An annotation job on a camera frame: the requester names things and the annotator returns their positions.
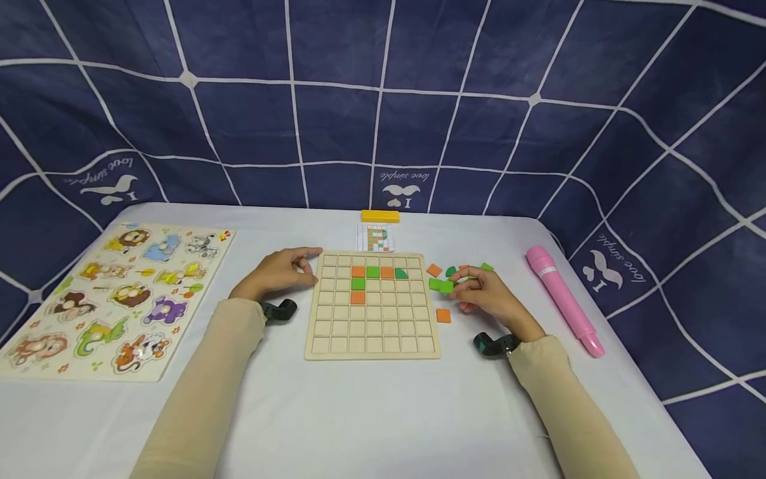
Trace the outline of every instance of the white table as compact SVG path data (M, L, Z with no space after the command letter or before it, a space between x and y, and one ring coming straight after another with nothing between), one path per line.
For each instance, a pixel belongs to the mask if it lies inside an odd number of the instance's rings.
M0 477L126 477L159 411L199 344L215 304L265 255L289 246L353 250L359 212L153 203L115 221L237 230L215 281L162 381L0 382ZM539 222L402 214L399 251L442 267L491 263L545 330L608 417L641 477L708 477L604 316ZM607 350L591 358L574 338L524 253L542 244ZM545 430L504 359L481 358L485 317L451 307L440 360L310 362L303 358L311 293L289 294L298 313L269 326L242 385L219 477L560 477Z

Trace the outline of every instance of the beige sleeve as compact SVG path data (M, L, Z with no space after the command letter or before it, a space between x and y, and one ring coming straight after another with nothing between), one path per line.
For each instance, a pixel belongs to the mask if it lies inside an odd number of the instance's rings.
M146 440L132 479L213 477L247 361L264 337L254 301L221 301Z
M537 409L567 479L631 479L638 472L609 421L569 365L555 336L508 355Z

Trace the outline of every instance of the left hand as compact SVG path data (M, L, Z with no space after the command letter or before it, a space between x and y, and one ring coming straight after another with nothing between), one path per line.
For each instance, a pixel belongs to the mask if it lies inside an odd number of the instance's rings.
M296 284L313 286L319 280L314 276L306 257L316 256L321 248L286 248L266 256L260 264L231 290L229 298L241 297L259 301L269 291L283 290Z

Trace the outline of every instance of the hand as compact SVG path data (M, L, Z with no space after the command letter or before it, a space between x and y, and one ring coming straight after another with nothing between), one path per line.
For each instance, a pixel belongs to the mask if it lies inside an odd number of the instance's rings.
M474 305L495 317L521 341L536 341L545 336L545 331L527 311L500 276L494 271L478 267L465 267L450 276L450 281L473 276L455 286L450 297L462 301L460 309L469 313Z
M296 284L313 286L318 281L306 260L316 256L321 248L287 248L266 256L260 264L231 290L230 298L241 297L259 301L269 291L282 290Z

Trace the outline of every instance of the navy blue backdrop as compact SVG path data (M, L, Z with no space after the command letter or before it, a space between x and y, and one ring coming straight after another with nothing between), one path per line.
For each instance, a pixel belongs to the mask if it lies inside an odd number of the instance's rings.
M126 206L521 215L711 474L766 468L766 6L4 0L0 343Z

